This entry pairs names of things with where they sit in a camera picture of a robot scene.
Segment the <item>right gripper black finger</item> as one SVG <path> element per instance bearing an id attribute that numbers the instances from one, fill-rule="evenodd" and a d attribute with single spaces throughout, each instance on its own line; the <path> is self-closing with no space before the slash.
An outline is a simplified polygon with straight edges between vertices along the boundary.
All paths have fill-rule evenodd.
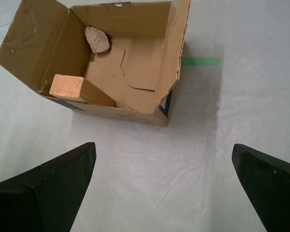
<path id="1" fill-rule="evenodd" d="M 290 163 L 235 144 L 238 179 L 268 232 L 290 232 Z"/>
<path id="2" fill-rule="evenodd" d="M 0 232 L 69 232 L 95 162 L 88 142 L 0 182 Z"/>

